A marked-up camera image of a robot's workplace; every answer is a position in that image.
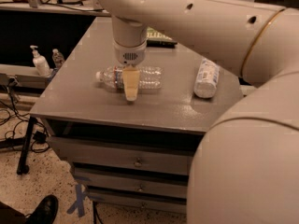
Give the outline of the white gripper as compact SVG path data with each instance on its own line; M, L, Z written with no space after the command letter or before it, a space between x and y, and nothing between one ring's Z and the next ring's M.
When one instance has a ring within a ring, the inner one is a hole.
M122 80L125 98L129 102L133 102L137 98L140 79L140 71L134 66L144 61L147 42L136 47L127 48L114 41L113 46L118 62L122 65L132 65L123 69Z

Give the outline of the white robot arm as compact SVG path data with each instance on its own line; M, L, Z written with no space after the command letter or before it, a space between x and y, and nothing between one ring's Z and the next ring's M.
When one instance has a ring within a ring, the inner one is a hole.
M98 0L244 79L253 92L208 128L192 158L188 224L299 224L299 13L240 0Z

